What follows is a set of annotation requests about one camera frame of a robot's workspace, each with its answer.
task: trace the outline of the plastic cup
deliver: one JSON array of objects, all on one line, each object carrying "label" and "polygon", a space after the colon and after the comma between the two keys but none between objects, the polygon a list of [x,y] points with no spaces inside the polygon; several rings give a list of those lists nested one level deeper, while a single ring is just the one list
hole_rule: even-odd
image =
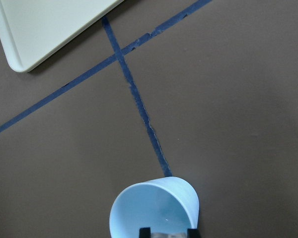
[{"label": "plastic cup", "polygon": [[110,212],[112,238],[138,238],[139,229],[152,233],[187,233],[196,229],[199,198],[185,180],[165,177],[141,182],[124,189]]}]

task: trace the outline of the gray floor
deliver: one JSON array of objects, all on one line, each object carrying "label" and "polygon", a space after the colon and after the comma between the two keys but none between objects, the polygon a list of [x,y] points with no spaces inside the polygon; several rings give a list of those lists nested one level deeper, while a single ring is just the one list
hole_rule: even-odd
[{"label": "gray floor", "polygon": [[[123,48],[194,1],[127,0]],[[30,73],[0,44],[0,125],[114,53],[101,22]],[[214,0],[125,56],[206,238],[298,238],[298,0]],[[0,133],[0,238],[110,237],[125,187],[163,177],[117,62]]]}]

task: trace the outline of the blue painter's tape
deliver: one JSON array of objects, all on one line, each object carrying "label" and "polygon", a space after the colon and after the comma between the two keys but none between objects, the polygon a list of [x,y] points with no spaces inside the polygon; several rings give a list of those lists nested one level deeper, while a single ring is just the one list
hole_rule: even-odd
[{"label": "blue painter's tape", "polygon": [[148,113],[145,109],[144,103],[141,100],[138,88],[137,88],[137,86],[134,82],[133,76],[132,76],[132,74],[131,74],[128,66],[127,66],[124,55],[123,55],[123,53],[122,53],[122,51],[121,51],[121,49],[118,45],[117,39],[116,39],[116,37],[114,35],[114,32],[113,32],[113,30],[112,30],[112,28],[111,28],[111,26],[108,22],[107,17],[102,18],[102,23],[103,23],[104,29],[105,29],[105,31],[108,35],[109,41],[110,41],[110,43],[111,43],[111,45],[114,49],[114,52],[115,52],[116,57],[118,59],[118,62],[121,66],[121,69],[124,73],[124,76],[125,76],[126,80],[128,81],[128,83],[130,84],[130,91],[131,91],[131,93],[134,97],[134,100],[136,102],[136,105],[137,105],[138,111],[140,113],[140,116],[141,116],[141,118],[143,119],[143,121],[145,123],[147,133],[149,135],[149,138],[150,138],[150,141],[151,141],[152,146],[154,148],[154,151],[155,151],[155,153],[158,157],[158,160],[160,162],[162,171],[163,171],[163,173],[166,177],[172,176],[172,172],[171,172],[171,169],[169,167],[169,164],[168,164],[167,160],[165,159],[165,157],[163,155],[163,152],[162,152],[160,143],[158,141],[158,138],[155,134],[155,131],[154,131],[153,127],[150,124],[150,118],[149,118]]},{"label": "blue painter's tape", "polygon": [[178,14],[173,16],[172,18],[168,19],[167,21],[165,21],[161,25],[157,26],[151,33],[146,33],[146,34],[142,35],[140,38],[136,39],[135,41],[131,42],[129,45],[124,47],[121,50],[123,55],[125,56],[126,54],[130,53],[131,51],[133,51],[137,47],[139,47],[142,44],[146,43],[147,41],[151,40],[153,37],[156,37],[157,35],[161,34],[162,32],[164,32],[165,30],[167,30],[168,28],[170,28],[174,24],[181,21],[186,16],[191,15],[193,12],[199,10],[200,8],[202,8],[203,6],[205,6],[206,4],[208,4],[211,1],[212,0],[199,0],[195,3],[193,3],[192,5],[190,5],[189,7],[184,9],[183,11],[179,12]]},{"label": "blue painter's tape", "polygon": [[59,88],[55,92],[51,93],[49,96],[45,97],[44,99],[42,99],[38,103],[34,104],[33,106],[31,106],[28,109],[24,110],[23,112],[21,112],[20,114],[18,114],[14,118],[12,118],[11,120],[7,121],[5,124],[1,125],[0,126],[0,133],[3,132],[5,129],[8,129],[10,126],[14,125],[15,123],[17,123],[21,119],[25,118],[26,116],[28,116],[32,112],[34,112],[34,111],[38,110],[39,108],[43,107],[44,105],[46,105],[50,101],[56,99],[58,96],[66,93],[70,89],[72,89],[75,86],[77,86],[78,84],[82,83],[83,81],[85,81],[89,77],[93,76],[94,74],[96,74],[97,72],[99,72],[103,68],[107,67],[108,65],[110,65],[111,63],[113,63],[116,60],[117,60],[117,58],[116,58],[115,55],[112,55],[112,56],[108,57],[107,59],[105,59],[104,61],[99,63],[98,65],[94,66],[90,70],[88,70],[85,73],[81,74],[79,77],[75,78],[74,80],[72,80],[68,84],[66,84],[63,87]]}]

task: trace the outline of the white tray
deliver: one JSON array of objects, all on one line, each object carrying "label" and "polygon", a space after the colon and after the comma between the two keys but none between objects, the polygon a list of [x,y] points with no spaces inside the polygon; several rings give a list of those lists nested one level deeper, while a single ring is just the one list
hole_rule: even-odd
[{"label": "white tray", "polygon": [[30,71],[123,0],[0,0],[10,67]]}]

